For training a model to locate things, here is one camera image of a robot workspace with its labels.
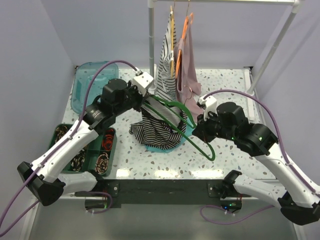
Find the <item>green hanger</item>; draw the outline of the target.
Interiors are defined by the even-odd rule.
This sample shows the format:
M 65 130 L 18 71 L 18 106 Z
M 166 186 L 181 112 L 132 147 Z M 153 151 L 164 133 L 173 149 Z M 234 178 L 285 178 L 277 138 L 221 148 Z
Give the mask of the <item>green hanger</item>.
M 152 91 L 148 91 L 148 98 L 144 102 L 146 108 L 152 111 L 159 119 L 165 122 L 169 126 L 169 130 L 177 134 L 180 137 L 180 142 L 188 141 L 194 148 L 196 148 L 201 155 L 207 158 L 209 161 L 214 161 L 216 158 L 213 147 L 207 143 L 208 149 L 211 151 L 211 155 L 207 155 L 197 144 L 195 144 L 188 130 L 194 130 L 196 123 L 192 117 L 190 110 L 185 104 L 174 101 L 169 97 L 159 97 L 158 94 L 152 94 Z

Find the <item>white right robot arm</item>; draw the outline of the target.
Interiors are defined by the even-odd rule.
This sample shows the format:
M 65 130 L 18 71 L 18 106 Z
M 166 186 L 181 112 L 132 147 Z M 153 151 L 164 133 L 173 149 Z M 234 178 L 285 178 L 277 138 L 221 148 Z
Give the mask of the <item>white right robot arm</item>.
M 280 185 L 272 185 L 232 170 L 218 188 L 221 198 L 236 194 L 258 198 L 280 209 L 288 220 L 300 226 L 319 221 L 319 187 L 282 154 L 280 140 L 267 126 L 250 123 L 243 108 L 234 102 L 217 105 L 216 101 L 199 100 L 197 104 L 204 112 L 197 117 L 194 136 L 205 143 L 216 138 L 232 141 L 242 152 L 262 163 L 280 182 Z

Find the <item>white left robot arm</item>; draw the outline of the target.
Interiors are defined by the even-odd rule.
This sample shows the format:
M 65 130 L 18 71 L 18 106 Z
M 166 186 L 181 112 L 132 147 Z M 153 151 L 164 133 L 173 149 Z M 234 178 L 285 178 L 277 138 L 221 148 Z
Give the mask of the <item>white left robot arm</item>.
M 27 188 L 43 206 L 49 206 L 62 195 L 88 192 L 99 196 L 104 184 L 91 170 L 62 173 L 65 166 L 87 145 L 101 136 L 116 118 L 143 104 L 154 78 L 148 73 L 129 82 L 115 78 L 103 87 L 100 96 L 86 107 L 84 115 L 73 124 L 59 141 L 32 163 L 22 162 L 18 173 Z

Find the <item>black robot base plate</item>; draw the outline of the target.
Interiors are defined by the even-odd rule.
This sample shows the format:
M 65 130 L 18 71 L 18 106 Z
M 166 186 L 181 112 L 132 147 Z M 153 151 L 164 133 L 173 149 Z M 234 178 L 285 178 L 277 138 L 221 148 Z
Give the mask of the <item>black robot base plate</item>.
M 221 179 L 104 179 L 90 192 L 77 192 L 77 197 L 92 197 L 96 204 L 86 202 L 87 207 L 103 207 L 107 193 L 112 197 L 112 208 L 125 204 L 142 205 L 211 205 L 221 199 L 240 199 L 240 194 L 223 187 Z

